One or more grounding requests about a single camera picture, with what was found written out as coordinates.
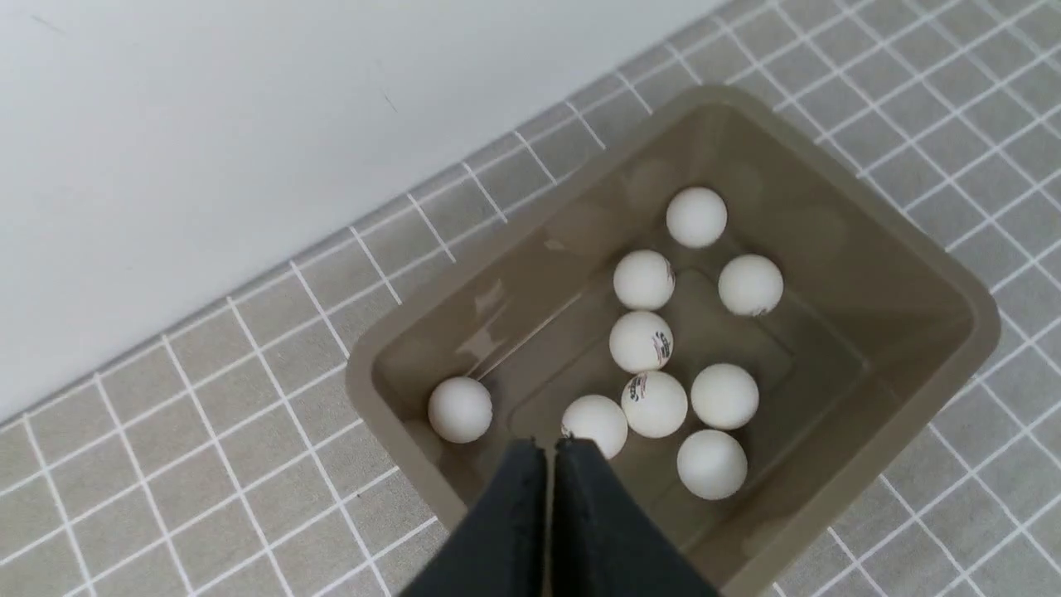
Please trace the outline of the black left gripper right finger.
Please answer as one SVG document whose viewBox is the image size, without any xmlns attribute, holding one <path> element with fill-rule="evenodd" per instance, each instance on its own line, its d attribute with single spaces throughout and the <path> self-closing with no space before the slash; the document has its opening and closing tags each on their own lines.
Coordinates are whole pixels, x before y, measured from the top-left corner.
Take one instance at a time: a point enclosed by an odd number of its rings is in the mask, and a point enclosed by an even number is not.
<svg viewBox="0 0 1061 597">
<path fill-rule="evenodd" d="M 716 596 L 634 503 L 591 439 L 555 446 L 554 596 Z"/>
</svg>

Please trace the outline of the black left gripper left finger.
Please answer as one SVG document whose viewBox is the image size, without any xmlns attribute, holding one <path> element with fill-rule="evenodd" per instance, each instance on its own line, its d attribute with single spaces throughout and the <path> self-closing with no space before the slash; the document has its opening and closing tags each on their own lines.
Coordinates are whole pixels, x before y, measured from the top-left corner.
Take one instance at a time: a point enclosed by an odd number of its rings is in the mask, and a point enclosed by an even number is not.
<svg viewBox="0 0 1061 597">
<path fill-rule="evenodd" d="M 493 479 L 405 596 L 539 596 L 545 569 L 547 463 L 516 439 Z"/>
</svg>

